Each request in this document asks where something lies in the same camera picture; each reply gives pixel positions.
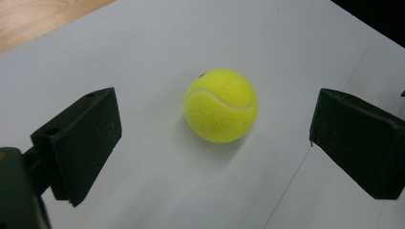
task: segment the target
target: white surface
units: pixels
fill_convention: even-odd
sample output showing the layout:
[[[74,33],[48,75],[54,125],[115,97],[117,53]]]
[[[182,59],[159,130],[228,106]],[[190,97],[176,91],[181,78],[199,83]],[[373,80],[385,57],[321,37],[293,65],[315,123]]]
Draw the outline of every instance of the white surface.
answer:
[[[46,192],[53,228],[401,228],[403,197],[383,206],[319,149],[294,174],[321,88],[405,117],[404,59],[330,1],[117,1],[0,56],[0,145],[28,150],[50,118],[114,86],[123,137],[77,208]],[[214,68],[259,97],[231,144],[182,116],[188,85]]]

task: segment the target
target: wooden surface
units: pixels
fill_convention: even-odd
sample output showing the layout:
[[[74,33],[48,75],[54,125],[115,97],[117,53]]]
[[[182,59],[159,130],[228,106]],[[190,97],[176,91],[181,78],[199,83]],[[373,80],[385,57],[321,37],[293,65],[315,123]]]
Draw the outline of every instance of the wooden surface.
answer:
[[[0,0],[0,53],[115,0]]]

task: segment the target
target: tennis ball seam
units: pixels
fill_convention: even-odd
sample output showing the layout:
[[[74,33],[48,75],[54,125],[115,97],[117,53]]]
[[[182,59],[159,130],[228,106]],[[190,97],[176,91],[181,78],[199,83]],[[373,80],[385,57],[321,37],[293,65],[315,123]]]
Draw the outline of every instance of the tennis ball seam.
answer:
[[[192,92],[191,94],[189,94],[188,97],[185,99],[185,102],[187,102],[187,100],[191,97],[191,95],[199,94],[199,93],[207,93],[207,94],[213,96],[219,103],[221,103],[222,105],[226,106],[226,108],[231,109],[231,110],[233,110],[233,111],[249,111],[249,110],[253,109],[254,103],[252,103],[252,104],[250,104],[249,106],[244,107],[244,108],[235,107],[235,106],[232,106],[232,105],[230,105],[230,104],[227,104],[227,103],[223,102],[219,97],[217,97],[216,94],[213,94],[212,92],[210,92],[210,91],[208,91],[208,90],[204,90],[204,89],[198,89],[198,90],[196,90],[196,91],[193,91],[193,92]]]

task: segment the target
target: ball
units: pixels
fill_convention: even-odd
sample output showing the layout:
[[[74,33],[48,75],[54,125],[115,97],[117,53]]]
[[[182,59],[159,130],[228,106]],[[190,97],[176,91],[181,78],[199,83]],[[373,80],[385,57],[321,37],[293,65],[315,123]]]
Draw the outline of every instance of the ball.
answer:
[[[226,143],[243,136],[258,113],[252,85],[227,69],[197,78],[184,96],[184,115],[191,129],[205,140]]]

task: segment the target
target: white curved seam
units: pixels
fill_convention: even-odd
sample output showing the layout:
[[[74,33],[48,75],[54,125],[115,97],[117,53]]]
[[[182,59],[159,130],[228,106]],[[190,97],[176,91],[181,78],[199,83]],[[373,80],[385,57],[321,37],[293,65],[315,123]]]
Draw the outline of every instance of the white curved seam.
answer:
[[[232,105],[229,105],[225,102],[223,102],[220,98],[218,98],[215,94],[211,93],[210,91],[204,90],[204,89],[198,89],[196,91],[194,91],[193,93],[189,94],[188,97],[185,99],[186,101],[190,98],[191,95],[193,94],[197,94],[197,93],[208,93],[211,96],[213,96],[215,99],[217,99],[218,102],[220,102],[221,104],[223,104],[224,106],[226,106],[227,108],[234,110],[234,111],[248,111],[250,109],[253,108],[253,104],[250,104],[248,107],[245,108],[240,108],[240,107],[234,107]]]

